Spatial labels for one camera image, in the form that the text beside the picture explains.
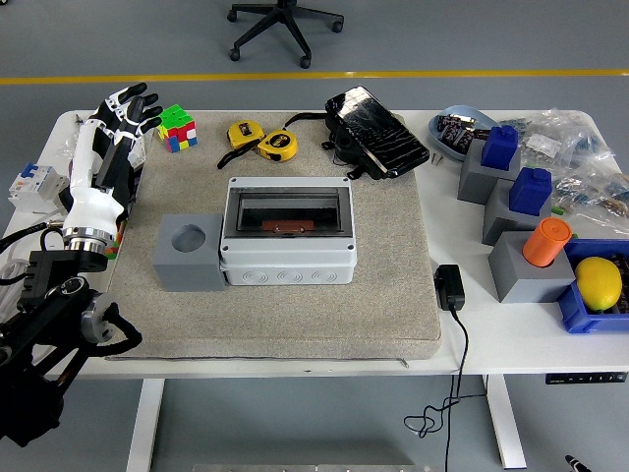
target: yellow floor line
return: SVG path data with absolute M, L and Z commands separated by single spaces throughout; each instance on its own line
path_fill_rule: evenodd
M 269 72 L 220 74 L 137 74 L 125 76 L 6 77 L 0 86 L 98 84 L 112 82 L 226 82 L 325 79 L 459 79 L 513 77 L 627 77 L 629 69 L 505 69 L 443 71 Z

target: lemon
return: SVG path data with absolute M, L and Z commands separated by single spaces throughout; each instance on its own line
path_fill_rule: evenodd
M 574 271 L 583 303 L 594 312 L 615 305 L 622 290 L 618 267 L 607 259 L 593 257 L 579 262 Z

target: orange cylinder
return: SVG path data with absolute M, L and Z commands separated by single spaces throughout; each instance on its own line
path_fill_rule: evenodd
M 522 248 L 522 255 L 533 266 L 550 266 L 571 237 L 568 223 L 559 218 L 544 218 Z

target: desk control panel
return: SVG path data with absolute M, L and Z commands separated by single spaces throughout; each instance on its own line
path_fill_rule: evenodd
M 546 374 L 547 385 L 559 384 L 622 384 L 627 380 L 626 372 L 592 372 L 571 374 Z

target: gray block with hole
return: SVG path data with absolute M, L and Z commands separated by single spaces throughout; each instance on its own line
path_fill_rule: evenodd
M 545 201 L 537 216 L 510 210 L 511 187 L 513 182 L 499 179 L 489 196 L 483 218 L 483 244 L 493 246 L 505 231 L 533 231 L 540 221 L 550 216 L 552 205 L 550 199 Z
M 520 149 L 509 163 L 509 170 L 493 169 L 481 165 L 485 141 L 473 140 L 461 167 L 457 199 L 485 205 L 498 179 L 515 181 L 520 173 Z
M 489 267 L 501 303 L 552 303 L 570 285 L 574 271 L 564 250 L 548 267 L 536 267 L 522 256 L 531 231 L 506 231 L 489 254 Z
M 218 244 L 222 214 L 164 214 L 153 267 L 167 292 L 225 290 Z

